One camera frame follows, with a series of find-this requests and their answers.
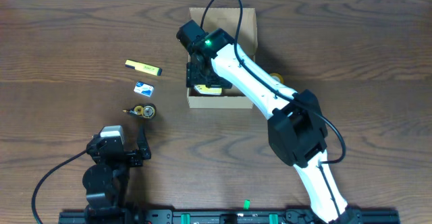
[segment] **green object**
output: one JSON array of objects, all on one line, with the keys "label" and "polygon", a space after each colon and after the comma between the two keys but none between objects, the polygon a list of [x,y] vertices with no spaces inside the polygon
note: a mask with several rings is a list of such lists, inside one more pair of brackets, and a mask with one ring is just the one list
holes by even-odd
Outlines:
[{"label": "green object", "polygon": [[250,200],[244,200],[243,210],[248,210],[250,206]]},{"label": "green object", "polygon": [[278,224],[279,223],[279,217],[277,214],[270,214],[269,215],[270,224]]},{"label": "green object", "polygon": [[189,214],[182,214],[180,216],[180,219],[182,220],[182,224],[190,224],[190,215]]}]

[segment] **blue and white eraser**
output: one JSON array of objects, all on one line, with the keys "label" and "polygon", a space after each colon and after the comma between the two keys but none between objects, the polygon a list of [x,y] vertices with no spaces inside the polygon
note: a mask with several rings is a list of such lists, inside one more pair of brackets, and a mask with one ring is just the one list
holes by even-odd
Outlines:
[{"label": "blue and white eraser", "polygon": [[144,82],[137,82],[135,85],[134,92],[150,97],[154,91],[154,87],[145,84]]}]

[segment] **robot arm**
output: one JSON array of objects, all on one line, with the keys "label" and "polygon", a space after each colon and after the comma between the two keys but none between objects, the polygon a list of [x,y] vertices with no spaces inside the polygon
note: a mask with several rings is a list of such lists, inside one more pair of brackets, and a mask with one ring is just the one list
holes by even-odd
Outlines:
[{"label": "robot arm", "polygon": [[[222,29],[208,34],[190,21],[180,28],[177,38],[191,56],[186,85],[230,87],[233,84],[242,91],[267,119],[270,146],[285,164],[297,170],[314,213],[327,223],[336,220],[345,211],[347,202],[340,195],[329,166],[319,164],[327,160],[324,122],[275,96],[240,66],[234,54],[233,38]],[[311,92],[298,94],[280,84],[250,60],[239,45],[237,49],[244,65],[262,80],[287,97],[308,103],[321,112],[318,100]]]}]

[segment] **cardboard box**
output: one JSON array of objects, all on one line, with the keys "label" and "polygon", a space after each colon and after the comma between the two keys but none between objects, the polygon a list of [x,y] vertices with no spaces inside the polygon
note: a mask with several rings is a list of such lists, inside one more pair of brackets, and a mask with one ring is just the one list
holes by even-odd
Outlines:
[{"label": "cardboard box", "polygon": [[[200,24],[204,10],[205,8],[189,8],[190,18]],[[239,15],[240,9],[238,8],[210,8],[202,28],[206,32],[222,28],[229,35],[235,37]],[[238,44],[253,61],[255,61],[255,52],[258,47],[256,24],[255,8],[243,8]],[[223,89],[221,96],[202,95],[197,93],[195,89],[188,88],[186,97],[189,107],[195,109],[251,109],[253,107],[252,101],[235,86],[230,89]]]}]

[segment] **wooden table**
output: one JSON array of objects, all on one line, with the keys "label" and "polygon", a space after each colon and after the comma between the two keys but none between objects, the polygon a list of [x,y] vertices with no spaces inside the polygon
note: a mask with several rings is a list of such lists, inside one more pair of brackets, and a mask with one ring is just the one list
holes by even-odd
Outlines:
[{"label": "wooden table", "polygon": [[[145,122],[153,157],[130,183],[141,203],[309,205],[294,168],[270,149],[258,109],[188,108],[176,32],[189,7],[208,1],[0,0],[0,222],[33,223],[36,183],[103,126],[123,125],[134,147],[139,121],[122,109],[148,102],[158,108]],[[395,207],[404,223],[430,221],[432,0],[243,3],[257,10],[257,63],[312,90],[344,135],[346,159],[331,168],[346,200]],[[162,76],[125,68],[126,59],[161,67]],[[133,93],[139,80],[155,86],[151,98]],[[333,134],[327,143],[338,157]],[[45,223],[86,206],[81,181],[92,164],[83,156],[43,184],[36,206]]]}]

